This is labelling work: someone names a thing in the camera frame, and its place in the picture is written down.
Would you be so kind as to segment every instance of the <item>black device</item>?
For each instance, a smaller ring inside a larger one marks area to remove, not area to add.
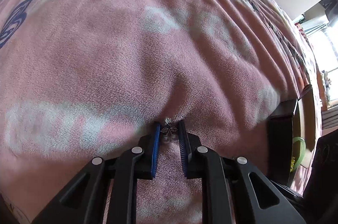
[[[338,131],[319,139],[313,174],[302,197],[267,179],[246,158],[224,158],[203,146],[198,136],[186,131],[183,120],[177,128],[184,175],[202,179],[203,224],[231,224],[234,219],[237,224],[337,223]],[[137,180],[155,178],[160,131],[155,123],[152,133],[118,158],[93,158],[32,224],[102,223],[111,179],[106,223],[135,224]]]

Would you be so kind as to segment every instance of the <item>pink blanket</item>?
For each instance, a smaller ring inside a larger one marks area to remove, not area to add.
[[[266,118],[308,83],[319,105],[313,53],[274,0],[3,0],[0,30],[0,191],[21,223],[154,120],[185,117],[204,145],[265,173]],[[200,192],[163,145],[137,221],[200,223]]]

